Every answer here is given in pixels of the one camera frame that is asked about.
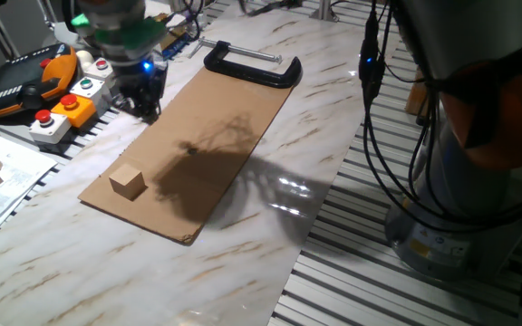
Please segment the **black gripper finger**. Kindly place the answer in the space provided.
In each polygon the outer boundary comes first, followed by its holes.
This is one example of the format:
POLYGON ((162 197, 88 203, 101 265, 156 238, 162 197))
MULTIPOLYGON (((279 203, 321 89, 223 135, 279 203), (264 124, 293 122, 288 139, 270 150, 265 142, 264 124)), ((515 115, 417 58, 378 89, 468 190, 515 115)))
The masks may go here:
POLYGON ((148 124, 156 122, 161 114, 159 99, 148 99, 144 103, 143 120, 148 124))
POLYGON ((144 117, 142 105, 136 102, 133 98, 124 98, 123 110, 136 118, 142 119, 144 117))

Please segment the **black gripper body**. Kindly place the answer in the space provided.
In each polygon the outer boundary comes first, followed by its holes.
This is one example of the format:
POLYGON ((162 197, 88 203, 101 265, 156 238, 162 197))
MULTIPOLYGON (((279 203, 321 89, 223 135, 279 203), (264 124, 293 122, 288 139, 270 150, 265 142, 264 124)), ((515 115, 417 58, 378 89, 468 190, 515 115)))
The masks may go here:
POLYGON ((116 84, 122 95, 137 102, 157 102, 163 95, 168 62, 162 58, 146 58, 116 67, 116 84))

